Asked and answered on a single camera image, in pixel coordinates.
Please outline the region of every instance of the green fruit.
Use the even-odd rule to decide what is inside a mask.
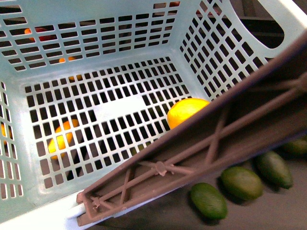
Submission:
[[[306,137],[284,144],[283,150],[297,156],[306,154],[307,153]]]
[[[243,167],[235,166],[224,170],[221,180],[229,193],[243,200],[254,200],[263,193],[261,179]]]
[[[194,205],[205,217],[224,219],[227,216],[227,206],[223,195],[210,184],[193,185],[190,195]]]
[[[270,151],[256,157],[256,165],[261,174],[273,184],[286,189],[293,186],[289,167],[276,152]]]

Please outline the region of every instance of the basket handle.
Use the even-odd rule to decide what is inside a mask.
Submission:
[[[283,43],[289,45],[307,29],[307,15],[292,0],[258,1],[283,29]]]
[[[240,29],[245,40],[249,41],[253,50],[257,50],[267,58],[274,58],[307,30],[307,15],[292,0],[258,1],[284,31],[283,42],[276,48],[268,48],[251,33],[246,33],[247,28],[241,23],[230,0],[223,1],[223,11],[231,21],[241,25]]]

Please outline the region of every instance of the light blue plastic basket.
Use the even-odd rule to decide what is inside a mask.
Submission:
[[[260,2],[275,49],[229,0],[0,0],[0,222],[89,186],[163,135],[175,102],[214,100],[306,29],[292,1]]]

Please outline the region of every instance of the yellow lemon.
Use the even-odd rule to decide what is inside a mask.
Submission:
[[[72,125],[73,125],[74,127],[78,127],[78,126],[79,126],[79,122],[78,122],[77,119],[72,119],[71,121],[72,121]],[[69,130],[69,129],[71,128],[71,125],[70,125],[69,121],[64,122],[64,123],[63,123],[63,127],[64,127],[64,130]],[[55,132],[56,132],[56,133],[59,133],[59,132],[61,132],[61,131],[62,131],[62,129],[61,129],[61,127],[59,126],[59,127],[56,129]],[[67,143],[70,143],[70,142],[72,141],[72,133],[66,134],[66,139],[67,139]],[[56,143],[57,143],[57,145],[58,145],[58,147],[59,147],[59,150],[63,150],[63,149],[66,148],[63,135],[57,137]],[[55,143],[54,139],[52,139],[52,140],[50,141],[50,143],[49,143],[49,145],[48,145],[49,153],[53,153],[53,152],[56,151],[56,143]],[[53,160],[57,160],[57,159],[58,159],[57,156],[52,156],[51,158],[52,158]]]
[[[209,103],[209,101],[200,98],[187,98],[177,102],[167,113],[169,127],[175,128]]]
[[[2,131],[2,135],[6,137],[4,124],[1,124],[1,131]],[[9,130],[9,133],[10,133],[10,138],[12,139],[12,132],[10,130]]]

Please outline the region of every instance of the dark gray surface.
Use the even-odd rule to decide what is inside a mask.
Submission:
[[[111,218],[89,230],[305,230],[307,229],[307,161],[289,160],[294,177],[290,190],[265,186],[253,202],[227,199],[228,216],[219,223],[203,219],[189,201],[192,184],[169,193],[126,215]],[[244,166],[251,168],[250,163]],[[221,172],[201,179],[217,187]]]

